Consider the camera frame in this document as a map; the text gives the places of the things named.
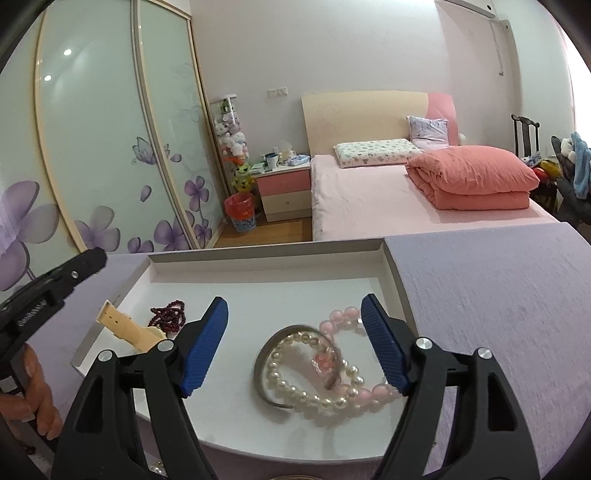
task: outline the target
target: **stuffed animal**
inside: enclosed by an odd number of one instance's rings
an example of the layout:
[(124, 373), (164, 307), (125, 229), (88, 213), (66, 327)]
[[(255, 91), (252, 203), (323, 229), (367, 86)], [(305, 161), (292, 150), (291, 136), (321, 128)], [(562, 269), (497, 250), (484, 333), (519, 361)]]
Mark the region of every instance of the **stuffed animal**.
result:
[(573, 140), (571, 138), (565, 138), (562, 140), (560, 145), (560, 153), (564, 158), (568, 158), (572, 164), (577, 162), (577, 154), (574, 151)]

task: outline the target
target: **patterned pillow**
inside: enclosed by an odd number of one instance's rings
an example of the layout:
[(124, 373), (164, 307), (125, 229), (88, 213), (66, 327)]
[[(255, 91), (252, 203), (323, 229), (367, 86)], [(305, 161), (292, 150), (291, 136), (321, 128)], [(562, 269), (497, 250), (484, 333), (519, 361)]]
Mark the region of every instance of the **patterned pillow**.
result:
[(410, 127), (410, 141), (422, 150), (439, 150), (449, 147), (447, 126), (449, 120), (440, 118), (429, 120), (417, 116), (408, 116)]
[(405, 138), (340, 143), (335, 147), (340, 168), (403, 165), (423, 153)]

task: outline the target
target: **human hand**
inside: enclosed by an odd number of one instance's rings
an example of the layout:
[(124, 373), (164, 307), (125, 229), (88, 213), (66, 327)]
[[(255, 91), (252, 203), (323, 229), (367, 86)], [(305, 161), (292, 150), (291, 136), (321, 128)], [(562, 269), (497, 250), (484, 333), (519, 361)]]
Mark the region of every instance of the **human hand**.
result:
[(48, 440), (53, 440), (61, 433), (63, 422), (53, 405), (51, 389), (45, 382), (43, 368), (35, 351), (28, 345), (25, 345), (23, 363), (30, 378), (25, 398), (0, 394), (0, 414), (6, 420), (24, 420), (35, 413), (39, 435), (47, 435)]

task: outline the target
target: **cup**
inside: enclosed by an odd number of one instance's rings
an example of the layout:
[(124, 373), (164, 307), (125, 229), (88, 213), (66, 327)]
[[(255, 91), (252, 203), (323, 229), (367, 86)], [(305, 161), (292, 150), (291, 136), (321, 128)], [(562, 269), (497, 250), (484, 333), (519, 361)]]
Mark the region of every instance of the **cup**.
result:
[(277, 168), (277, 162), (279, 161), (279, 155), (276, 153), (268, 153), (265, 155), (265, 161), (271, 170), (275, 170)]

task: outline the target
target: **drawer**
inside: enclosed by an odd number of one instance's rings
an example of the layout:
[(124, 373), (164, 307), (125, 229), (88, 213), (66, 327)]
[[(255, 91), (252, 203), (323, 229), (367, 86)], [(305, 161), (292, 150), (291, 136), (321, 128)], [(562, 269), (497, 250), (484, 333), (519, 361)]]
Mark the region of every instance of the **drawer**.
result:
[(310, 190), (310, 170), (278, 173), (256, 180), (261, 197)]
[(312, 208), (312, 192), (281, 193), (262, 197), (262, 205), (267, 215), (272, 213), (292, 212)]

